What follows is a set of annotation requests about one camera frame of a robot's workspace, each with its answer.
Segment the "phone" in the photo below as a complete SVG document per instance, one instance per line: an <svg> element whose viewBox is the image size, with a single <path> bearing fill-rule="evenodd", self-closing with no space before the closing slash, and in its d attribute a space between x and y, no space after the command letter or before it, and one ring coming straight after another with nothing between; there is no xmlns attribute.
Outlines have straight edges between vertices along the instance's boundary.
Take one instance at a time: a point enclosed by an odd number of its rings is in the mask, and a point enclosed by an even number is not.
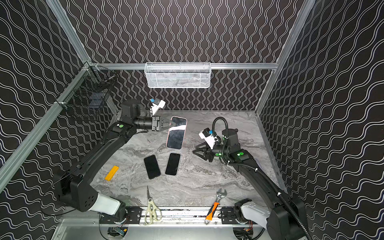
<svg viewBox="0 0 384 240"><path fill-rule="evenodd" d="M176 125L169 129L167 147L180 150L182 148L186 133L187 119L173 116L171 121Z"/></svg>

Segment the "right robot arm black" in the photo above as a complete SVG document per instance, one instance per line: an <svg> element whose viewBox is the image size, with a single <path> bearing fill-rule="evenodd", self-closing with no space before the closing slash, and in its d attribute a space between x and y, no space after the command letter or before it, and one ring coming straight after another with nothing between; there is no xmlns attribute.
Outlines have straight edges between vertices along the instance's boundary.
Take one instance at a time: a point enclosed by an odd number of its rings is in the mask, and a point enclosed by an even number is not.
<svg viewBox="0 0 384 240"><path fill-rule="evenodd" d="M241 202L238 207L239 222L251 221L263 227L272 240L311 239L305 204L290 197L262 170L250 152L241 148L237 129L223 130L216 135L206 128L199 133L204 140L193 150L194 155L212 162L222 159L245 177L267 205L265 208L252 201Z"/></svg>

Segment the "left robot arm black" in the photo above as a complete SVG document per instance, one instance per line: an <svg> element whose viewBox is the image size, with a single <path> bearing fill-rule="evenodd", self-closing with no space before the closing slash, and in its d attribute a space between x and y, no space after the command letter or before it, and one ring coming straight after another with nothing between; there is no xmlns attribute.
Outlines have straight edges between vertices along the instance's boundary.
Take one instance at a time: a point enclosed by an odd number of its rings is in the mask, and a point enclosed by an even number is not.
<svg viewBox="0 0 384 240"><path fill-rule="evenodd" d="M176 125L157 115L157 111L165 107L165 101L151 99L150 102L149 110L138 100L123 102L120 119L109 126L102 140L69 170L54 175L54 194L60 202L80 212L111 216L118 222L126 218L126 204L99 193L91 182L107 160L138 130L159 132Z"/></svg>

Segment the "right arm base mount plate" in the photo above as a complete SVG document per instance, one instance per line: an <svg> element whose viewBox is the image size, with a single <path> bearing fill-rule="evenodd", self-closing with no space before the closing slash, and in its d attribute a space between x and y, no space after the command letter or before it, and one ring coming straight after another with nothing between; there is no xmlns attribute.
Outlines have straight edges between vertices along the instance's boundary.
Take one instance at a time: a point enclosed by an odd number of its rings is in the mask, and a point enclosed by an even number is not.
<svg viewBox="0 0 384 240"><path fill-rule="evenodd" d="M265 213L252 206L245 206L244 208L225 207L220 210L219 216L223 225L245 225L249 221L260 226L266 225Z"/></svg>

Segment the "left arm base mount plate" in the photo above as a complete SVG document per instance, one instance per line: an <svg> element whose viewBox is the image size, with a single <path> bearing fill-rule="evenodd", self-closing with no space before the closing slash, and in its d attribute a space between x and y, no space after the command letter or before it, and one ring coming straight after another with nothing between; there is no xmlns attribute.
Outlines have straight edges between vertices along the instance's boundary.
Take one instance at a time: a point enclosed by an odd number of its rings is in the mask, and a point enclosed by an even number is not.
<svg viewBox="0 0 384 240"><path fill-rule="evenodd" d="M115 215L101 214L101 224L139 224L142 218L142 208L140 207L125 207L125 210L120 208Z"/></svg>

